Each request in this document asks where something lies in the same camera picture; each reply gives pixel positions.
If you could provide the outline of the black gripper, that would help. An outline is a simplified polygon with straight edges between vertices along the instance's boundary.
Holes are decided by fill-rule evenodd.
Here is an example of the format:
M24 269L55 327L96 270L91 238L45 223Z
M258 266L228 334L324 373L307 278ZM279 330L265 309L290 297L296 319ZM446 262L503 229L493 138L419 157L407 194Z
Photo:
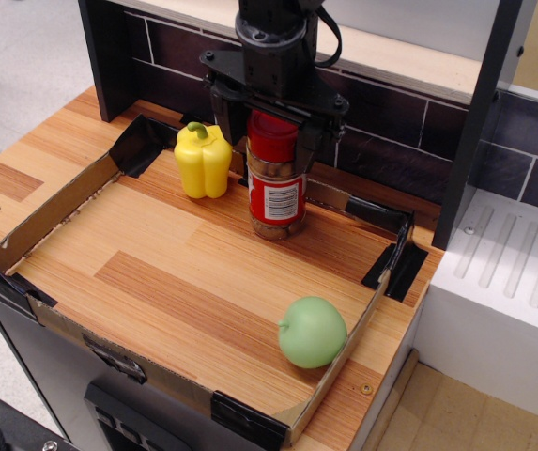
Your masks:
M328 156L343 134L347 100L326 84L318 71L338 61L342 36L334 32L333 55L317 61L315 27L287 39L258 28L245 31L237 51L206 50L200 62L208 69L216 124L223 138L236 145L247 133L250 112L256 110L296 125L294 167L307 174L317 158Z

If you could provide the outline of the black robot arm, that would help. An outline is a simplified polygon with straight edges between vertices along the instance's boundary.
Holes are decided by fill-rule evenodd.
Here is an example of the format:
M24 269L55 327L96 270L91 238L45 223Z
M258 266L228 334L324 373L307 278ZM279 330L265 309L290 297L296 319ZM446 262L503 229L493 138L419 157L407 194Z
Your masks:
M207 50L200 56L223 137L238 143L252 111L291 123L299 131L295 165L301 173L335 149L349 109L348 100L319 75L342 52L336 49L330 58L317 60L320 23L335 37L341 35L320 1L241 1L235 22L240 50Z

